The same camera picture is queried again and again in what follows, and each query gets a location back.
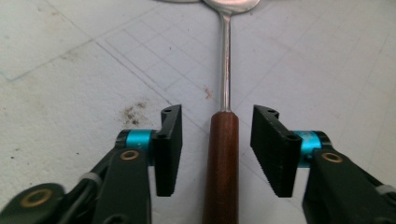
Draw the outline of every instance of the wooden handle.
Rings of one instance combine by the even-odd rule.
[[[238,125],[232,112],[212,117],[203,224],[238,223]]]

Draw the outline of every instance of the white table surface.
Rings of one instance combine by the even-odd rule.
[[[119,131],[160,129],[160,111],[182,104],[176,192],[155,196],[150,177],[153,223],[200,223],[219,39],[203,3],[0,1],[0,205],[41,183],[70,190]],[[308,170],[293,198],[275,196],[249,147],[253,105],[278,110],[290,130],[322,130],[396,186],[395,87],[396,1],[262,1],[233,17],[240,223],[305,223]]]

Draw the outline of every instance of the dark stain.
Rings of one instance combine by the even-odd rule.
[[[212,97],[213,97],[213,92],[212,92],[209,88],[206,88],[206,89],[205,89],[205,93],[206,93],[206,100],[212,99]]]
[[[136,105],[137,105],[137,107],[142,108],[142,109],[146,108],[146,102],[137,103]]]
[[[122,114],[122,126],[125,129],[139,127],[142,121],[147,120],[145,117],[146,102],[138,102],[130,107],[125,108]]]

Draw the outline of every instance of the spoon handle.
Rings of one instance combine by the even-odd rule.
[[[222,53],[221,53],[221,97],[220,111],[231,111],[230,70],[231,70],[231,16],[220,12],[222,22]]]
[[[233,112],[212,116],[203,224],[238,223],[238,126]]]

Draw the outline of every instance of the black cable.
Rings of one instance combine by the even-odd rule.
[[[78,198],[81,192],[87,187],[87,184],[88,180],[83,179],[79,181],[78,184],[67,194],[67,204],[69,204],[69,206]]]
[[[94,198],[97,191],[95,188],[96,188],[95,183],[93,182],[87,183],[85,189],[78,195],[77,199],[71,204],[69,209],[67,209],[66,213],[62,216],[58,224],[71,223],[73,218],[78,215],[78,212],[80,212],[81,208],[87,205],[89,199]]]

